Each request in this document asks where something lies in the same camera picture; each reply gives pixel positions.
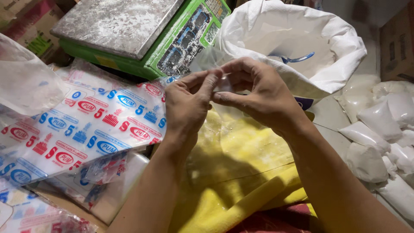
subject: flour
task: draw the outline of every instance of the flour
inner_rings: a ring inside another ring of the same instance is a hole
[[[398,123],[392,118],[388,101],[360,111],[358,118],[386,141],[402,135]]]

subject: left hand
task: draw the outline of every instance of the left hand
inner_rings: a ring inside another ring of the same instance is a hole
[[[197,142],[197,133],[207,117],[213,89],[222,77],[220,70],[192,73],[165,89],[167,131],[165,139],[175,143]]]

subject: plastic bag stack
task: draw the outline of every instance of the plastic bag stack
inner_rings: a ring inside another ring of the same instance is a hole
[[[414,84],[378,83],[379,78],[353,76],[336,97],[353,123],[340,129],[354,141],[345,163],[405,218],[414,221]]]

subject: forearm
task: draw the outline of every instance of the forearm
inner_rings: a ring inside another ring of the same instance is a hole
[[[173,139],[172,136],[165,137],[111,224],[109,233],[167,232],[185,158],[192,148],[183,140]]]
[[[303,187],[328,232],[410,232],[353,176],[309,120],[283,135]]]

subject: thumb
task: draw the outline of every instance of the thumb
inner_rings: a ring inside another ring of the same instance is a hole
[[[235,107],[243,111],[246,108],[248,97],[231,92],[216,92],[212,100],[216,104]]]

